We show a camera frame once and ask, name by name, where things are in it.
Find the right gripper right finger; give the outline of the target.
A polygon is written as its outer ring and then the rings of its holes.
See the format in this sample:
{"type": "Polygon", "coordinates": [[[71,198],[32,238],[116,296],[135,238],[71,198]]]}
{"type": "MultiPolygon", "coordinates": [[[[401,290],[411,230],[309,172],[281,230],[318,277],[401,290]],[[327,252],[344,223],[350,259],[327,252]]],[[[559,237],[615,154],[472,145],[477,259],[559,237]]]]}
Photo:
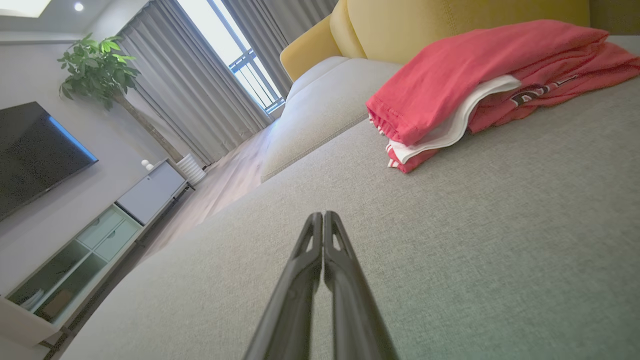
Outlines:
{"type": "Polygon", "coordinates": [[[332,293],[336,360],[397,360],[393,340],[340,216],[323,216],[324,282],[332,293]]]}

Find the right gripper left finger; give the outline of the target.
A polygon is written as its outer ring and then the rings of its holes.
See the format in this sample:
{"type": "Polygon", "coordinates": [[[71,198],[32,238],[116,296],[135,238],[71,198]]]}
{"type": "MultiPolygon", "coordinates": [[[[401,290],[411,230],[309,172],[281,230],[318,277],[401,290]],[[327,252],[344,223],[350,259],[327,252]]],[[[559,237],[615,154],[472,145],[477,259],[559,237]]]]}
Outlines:
{"type": "Polygon", "coordinates": [[[258,323],[245,360],[308,360],[323,268],[323,215],[308,216],[258,323]]]}

